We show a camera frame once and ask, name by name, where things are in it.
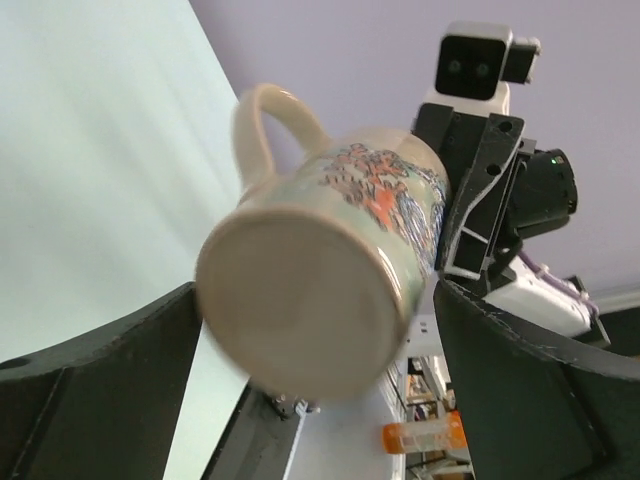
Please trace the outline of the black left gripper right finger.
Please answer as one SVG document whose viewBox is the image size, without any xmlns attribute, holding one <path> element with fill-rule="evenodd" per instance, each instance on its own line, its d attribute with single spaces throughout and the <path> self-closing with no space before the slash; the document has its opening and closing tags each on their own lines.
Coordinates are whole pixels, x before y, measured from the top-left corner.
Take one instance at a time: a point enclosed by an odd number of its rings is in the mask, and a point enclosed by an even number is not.
<svg viewBox="0 0 640 480">
<path fill-rule="evenodd" d="M 439 333 L 478 479 L 636 479 L 639 362 L 438 281 Z"/>
</svg>

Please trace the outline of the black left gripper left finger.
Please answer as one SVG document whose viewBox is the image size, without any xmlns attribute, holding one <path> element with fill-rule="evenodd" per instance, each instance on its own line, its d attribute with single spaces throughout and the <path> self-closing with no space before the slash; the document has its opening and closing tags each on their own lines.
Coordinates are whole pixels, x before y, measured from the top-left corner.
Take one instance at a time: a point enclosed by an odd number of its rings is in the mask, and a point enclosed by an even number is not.
<svg viewBox="0 0 640 480">
<path fill-rule="evenodd" d="M 4 479 L 163 477 L 201 330 L 186 283 L 1 365 Z"/>
</svg>

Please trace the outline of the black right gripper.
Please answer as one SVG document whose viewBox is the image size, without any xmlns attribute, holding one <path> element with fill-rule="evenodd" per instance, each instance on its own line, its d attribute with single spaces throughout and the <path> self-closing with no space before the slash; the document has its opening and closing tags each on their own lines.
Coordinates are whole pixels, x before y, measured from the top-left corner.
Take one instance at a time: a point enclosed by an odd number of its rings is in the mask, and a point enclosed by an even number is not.
<svg viewBox="0 0 640 480">
<path fill-rule="evenodd" d="M 524 240 L 565 226 L 576 212 L 567 155 L 537 149 L 524 127 L 509 115 L 420 107 L 412 133 L 438 154 L 451 188 L 436 263 L 441 275 L 478 280 L 502 270 Z"/>
</svg>

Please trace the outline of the beige patterned ceramic mug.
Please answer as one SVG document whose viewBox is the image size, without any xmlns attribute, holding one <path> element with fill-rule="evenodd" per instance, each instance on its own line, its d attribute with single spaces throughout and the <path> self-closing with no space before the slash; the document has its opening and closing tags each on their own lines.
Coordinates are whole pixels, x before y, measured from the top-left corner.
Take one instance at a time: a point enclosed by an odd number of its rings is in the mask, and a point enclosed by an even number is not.
<svg viewBox="0 0 640 480">
<path fill-rule="evenodd" d="M 244 93 L 232 143 L 238 206 L 199 253 L 199 309 L 259 388 L 342 400 L 403 348 L 435 269 L 450 186 L 410 132 L 329 137 L 289 92 Z"/>
</svg>

